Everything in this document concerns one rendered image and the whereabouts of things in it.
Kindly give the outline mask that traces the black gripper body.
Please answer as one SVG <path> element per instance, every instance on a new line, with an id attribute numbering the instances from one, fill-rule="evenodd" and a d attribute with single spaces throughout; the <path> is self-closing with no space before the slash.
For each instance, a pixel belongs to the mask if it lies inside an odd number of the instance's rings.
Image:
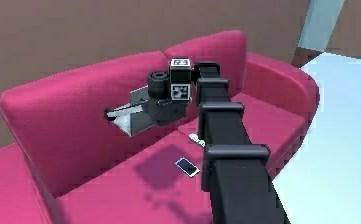
<path id="1" fill-rule="evenodd" d="M 170 76 L 167 72 L 152 72 L 147 76 L 148 96 L 146 113 L 158 126 L 164 126 L 186 116 L 188 101 L 173 100 Z"/>

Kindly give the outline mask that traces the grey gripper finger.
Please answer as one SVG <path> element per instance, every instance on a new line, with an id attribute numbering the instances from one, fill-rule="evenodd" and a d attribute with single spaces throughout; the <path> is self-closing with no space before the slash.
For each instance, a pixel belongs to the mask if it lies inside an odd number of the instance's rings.
<path id="1" fill-rule="evenodd" d="M 107 119 L 116 119 L 117 117 L 126 116 L 133 113 L 142 112 L 143 109 L 141 107 L 129 107 L 129 108 L 122 108 L 118 110 L 111 110 L 106 112 Z"/>
<path id="2" fill-rule="evenodd" d="M 118 108 L 106 108 L 106 109 L 104 110 L 104 116 L 106 117 L 106 112 L 107 112 L 107 111 L 118 110 L 118 109 L 129 108 L 129 107 L 141 107 L 141 108 L 143 109 L 143 104 L 142 104 L 142 103 L 126 104 L 126 105 L 123 105 L 123 106 L 118 107 Z"/>

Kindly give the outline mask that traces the white remote control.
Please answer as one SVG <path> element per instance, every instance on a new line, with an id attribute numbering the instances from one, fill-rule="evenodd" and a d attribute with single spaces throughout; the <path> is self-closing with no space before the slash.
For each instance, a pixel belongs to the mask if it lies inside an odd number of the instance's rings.
<path id="1" fill-rule="evenodd" d="M 201 140 L 197 134 L 195 133 L 191 133 L 189 135 L 189 138 L 195 142 L 196 144 L 200 145 L 201 147 L 204 147 L 205 146 L 205 141 L 204 140 Z"/>

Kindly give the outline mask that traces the pink sofa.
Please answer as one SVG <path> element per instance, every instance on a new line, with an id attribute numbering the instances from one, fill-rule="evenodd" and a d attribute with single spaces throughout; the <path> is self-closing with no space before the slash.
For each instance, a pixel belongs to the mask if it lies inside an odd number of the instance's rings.
<path id="1" fill-rule="evenodd" d="M 204 147 L 189 138 L 198 131 L 195 103 L 182 119 L 135 136 L 104 118 L 173 58 L 219 64 L 251 142 L 270 149 L 273 184 L 304 140 L 319 89 L 300 69 L 248 52 L 242 32 L 224 31 L 3 92 L 0 113 L 15 141 L 0 149 L 0 224 L 214 224 L 201 189 Z M 181 157 L 200 172 L 188 177 L 175 165 Z"/>

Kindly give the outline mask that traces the black and white phone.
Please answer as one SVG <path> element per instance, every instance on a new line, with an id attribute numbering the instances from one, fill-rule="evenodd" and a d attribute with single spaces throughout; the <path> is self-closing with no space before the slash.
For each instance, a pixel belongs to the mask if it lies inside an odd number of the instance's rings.
<path id="1" fill-rule="evenodd" d="M 200 169 L 185 157 L 181 157 L 177 160 L 175 165 L 190 178 L 193 178 L 200 172 Z"/>

